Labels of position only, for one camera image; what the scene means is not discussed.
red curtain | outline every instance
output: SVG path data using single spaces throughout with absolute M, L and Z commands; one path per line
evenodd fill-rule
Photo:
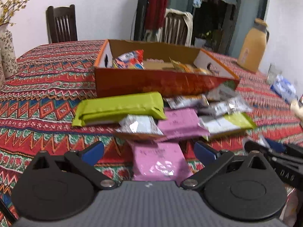
M 167 1 L 148 0 L 144 24 L 146 30 L 156 30 L 163 27 Z

glass cup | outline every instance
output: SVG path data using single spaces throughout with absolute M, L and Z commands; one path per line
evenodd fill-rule
M 266 82 L 272 85 L 275 82 L 276 76 L 280 74 L 282 74 L 282 70 L 278 69 L 274 64 L 270 64 Z

blue and white package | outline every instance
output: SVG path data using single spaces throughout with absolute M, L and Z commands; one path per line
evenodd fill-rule
M 282 75 L 276 77 L 270 89 L 277 93 L 288 104 L 290 104 L 293 99 L 298 100 L 295 87 Z

green snack package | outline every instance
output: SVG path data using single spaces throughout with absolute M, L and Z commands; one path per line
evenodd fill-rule
M 200 116 L 199 121 L 200 125 L 210 133 L 210 135 L 204 136 L 208 141 L 213 138 L 257 128 L 257 125 L 246 113 L 226 114 L 216 119 L 212 116 Z
M 166 119 L 161 94 L 150 92 L 83 100 L 78 104 L 72 126 L 118 123 L 128 114 Z

gray ribbed surface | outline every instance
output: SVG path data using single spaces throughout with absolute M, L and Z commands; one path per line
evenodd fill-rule
M 69 219 L 34 222 L 21 218 L 13 225 L 13 227 L 59 226 L 285 227 L 277 219 L 255 224 L 226 219 L 211 211 L 197 192 L 180 189 L 174 182 L 123 182 L 117 189 L 101 191 L 90 207 Z

